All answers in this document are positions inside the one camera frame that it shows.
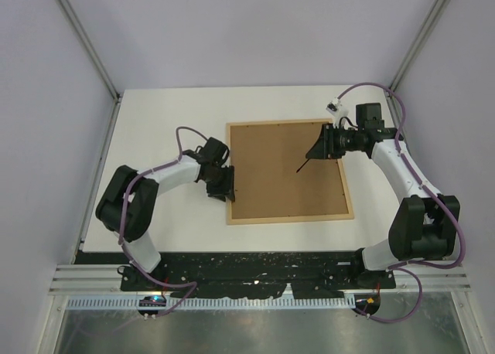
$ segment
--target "gray wall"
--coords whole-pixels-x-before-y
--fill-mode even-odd
[[[111,98],[54,0],[0,0],[0,343],[35,350],[70,260]]]
[[[415,160],[444,193],[461,202],[465,265],[492,334],[494,2],[452,0],[399,90],[408,107],[406,128]]]
[[[71,0],[119,90],[389,83],[434,0]]]

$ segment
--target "wooden board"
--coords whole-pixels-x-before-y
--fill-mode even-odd
[[[329,120],[244,122],[227,125],[234,203],[227,223],[296,223],[354,218],[341,160],[311,160],[306,152]]]

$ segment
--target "wooden frame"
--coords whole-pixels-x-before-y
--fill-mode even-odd
[[[245,126],[252,124],[298,124],[316,122],[320,124],[332,122],[331,119],[308,119],[308,120],[281,120],[281,121],[254,121],[254,122],[232,122],[227,123],[227,145],[231,146],[230,128],[233,126]],[[227,201],[227,225],[248,225],[248,224],[269,224],[269,223],[301,223],[312,221],[328,221],[328,220],[352,220],[354,219],[354,211],[350,200],[349,187],[347,185],[346,173],[343,167],[342,159],[337,160],[340,178],[342,180],[343,193],[346,199],[348,213],[338,213],[333,215],[317,215],[317,216],[285,216],[285,217],[267,217],[253,219],[233,219],[232,218],[232,202]]]

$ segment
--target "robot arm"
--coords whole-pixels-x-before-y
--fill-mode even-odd
[[[156,197],[182,184],[203,180],[207,183],[209,197],[234,201],[234,167],[224,166],[228,156],[229,150],[224,143],[209,138],[204,147],[184,151],[175,165],[151,172],[135,183],[125,217],[124,242],[144,271],[151,275],[160,272],[161,257],[148,232]],[[117,168],[97,205],[96,217],[116,235],[120,228],[125,190],[139,173],[125,165]]]
[[[329,111],[344,115],[331,104]],[[414,163],[406,144],[394,141],[396,128],[386,128],[381,119],[381,105],[356,106],[357,126],[345,129],[339,124],[324,124],[320,136],[306,154],[307,159],[341,158],[348,151],[363,151],[387,177],[400,206],[389,229],[388,238],[375,246],[362,250],[364,268],[380,271],[399,261],[421,258],[441,260],[452,254],[456,240],[456,228],[437,206],[430,195],[418,184],[427,183],[425,175]],[[401,157],[405,155],[411,169]],[[455,196],[444,196],[434,186],[428,187],[445,204],[456,219],[459,218],[459,201]]]

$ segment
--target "tabletop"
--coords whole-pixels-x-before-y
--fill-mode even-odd
[[[213,87],[126,90],[97,191],[101,198],[115,169],[142,170],[177,156],[175,128],[190,126],[207,137],[226,138],[229,122],[331,118],[326,105],[347,86]],[[343,99],[354,120],[356,104],[379,102],[392,127],[383,91],[361,87]],[[184,131],[184,149],[201,138]],[[383,172],[363,152],[343,157],[355,218],[311,223],[227,225],[225,203],[207,198],[204,182],[175,188],[156,200],[149,231],[159,251],[337,251],[381,242],[398,209]],[[120,251],[117,238],[96,219],[94,209],[84,251]]]

